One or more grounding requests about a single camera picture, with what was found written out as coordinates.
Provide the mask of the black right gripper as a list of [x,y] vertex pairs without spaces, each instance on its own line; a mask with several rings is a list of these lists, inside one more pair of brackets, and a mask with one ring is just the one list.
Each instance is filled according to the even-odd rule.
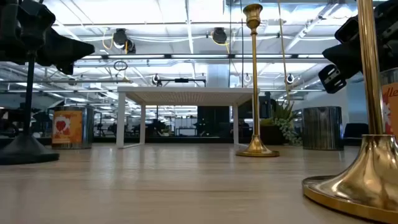
[[[380,71],[398,67],[398,0],[388,0],[375,8],[377,50]],[[327,93],[336,93],[346,86],[346,80],[362,71],[358,17],[350,17],[336,32],[339,45],[322,52],[331,64],[318,77]]]

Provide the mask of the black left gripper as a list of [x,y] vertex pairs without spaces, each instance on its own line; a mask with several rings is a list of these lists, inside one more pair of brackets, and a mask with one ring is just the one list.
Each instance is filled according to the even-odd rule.
[[35,0],[0,0],[0,62],[24,64],[37,53],[38,64],[57,64],[73,75],[76,60],[95,52],[91,44],[58,34],[55,15]]

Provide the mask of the orange heart label candle jar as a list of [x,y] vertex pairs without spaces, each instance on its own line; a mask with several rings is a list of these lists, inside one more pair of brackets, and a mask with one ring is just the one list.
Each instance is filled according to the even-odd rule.
[[90,149],[94,135],[94,109],[90,106],[57,106],[52,125],[53,149]]

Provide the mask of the grey glass candle jar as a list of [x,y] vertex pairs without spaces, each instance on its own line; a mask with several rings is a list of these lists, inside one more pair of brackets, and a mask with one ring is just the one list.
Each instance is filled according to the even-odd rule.
[[343,122],[340,106],[304,108],[302,146],[308,150],[342,151]]

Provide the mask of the black candlestick holder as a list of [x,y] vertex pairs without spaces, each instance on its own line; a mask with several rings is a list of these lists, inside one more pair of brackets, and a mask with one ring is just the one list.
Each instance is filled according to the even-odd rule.
[[35,164],[59,160],[60,154],[46,148],[30,133],[32,92],[35,56],[34,51],[28,54],[27,87],[25,92],[25,111],[23,133],[0,150],[0,165]]

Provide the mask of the gold brass candlestick holder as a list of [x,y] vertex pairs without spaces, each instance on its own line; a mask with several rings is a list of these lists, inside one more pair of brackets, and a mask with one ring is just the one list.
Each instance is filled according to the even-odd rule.
[[372,0],[358,0],[361,61],[369,133],[342,173],[303,179],[304,196],[320,205],[377,222],[398,224],[398,144],[385,133]]
[[253,95],[252,95],[252,115],[253,115],[253,134],[251,142],[245,150],[237,151],[237,156],[246,157],[278,157],[279,152],[268,149],[261,141],[260,136],[260,117],[259,117],[259,90],[257,80],[257,51],[256,37],[257,28],[261,24],[260,13],[263,7],[260,4],[250,4],[243,9],[246,16],[246,25],[251,30],[252,43],[252,75],[253,75]]

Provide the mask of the black office chair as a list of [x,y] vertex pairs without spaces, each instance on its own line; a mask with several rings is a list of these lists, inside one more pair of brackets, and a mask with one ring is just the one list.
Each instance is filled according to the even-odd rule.
[[366,123],[347,123],[345,126],[344,139],[361,139],[362,135],[369,134]]

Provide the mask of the potted succulent plant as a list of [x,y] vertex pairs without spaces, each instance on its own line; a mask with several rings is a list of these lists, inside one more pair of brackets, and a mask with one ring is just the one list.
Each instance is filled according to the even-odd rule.
[[293,103],[271,101],[271,116],[261,119],[260,137],[265,145],[302,145],[302,138],[296,132],[293,121],[296,115],[292,112]]

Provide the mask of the white perforated metal riser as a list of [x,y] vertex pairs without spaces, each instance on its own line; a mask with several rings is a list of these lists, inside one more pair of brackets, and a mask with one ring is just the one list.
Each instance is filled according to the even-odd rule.
[[[231,106],[233,107],[233,143],[239,144],[238,106],[254,98],[258,91],[253,88],[213,87],[133,87],[119,86],[116,147],[125,149],[146,143],[146,106]],[[124,144],[126,99],[141,107],[140,135],[137,144]]]

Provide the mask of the black aluminium table frame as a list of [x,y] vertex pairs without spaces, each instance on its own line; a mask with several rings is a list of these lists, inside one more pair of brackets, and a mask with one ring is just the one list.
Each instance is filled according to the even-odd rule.
[[[0,149],[8,145],[14,138],[0,138]],[[38,138],[43,145],[51,145],[51,138]],[[251,138],[239,138],[240,144],[248,144]],[[116,143],[116,138],[94,137],[93,143]],[[139,143],[139,138],[124,138],[124,143],[135,144]],[[146,138],[146,143],[178,143],[178,144],[232,144],[233,138],[218,138],[218,137],[151,137]],[[348,138],[343,140],[344,146],[360,146],[360,138]]]

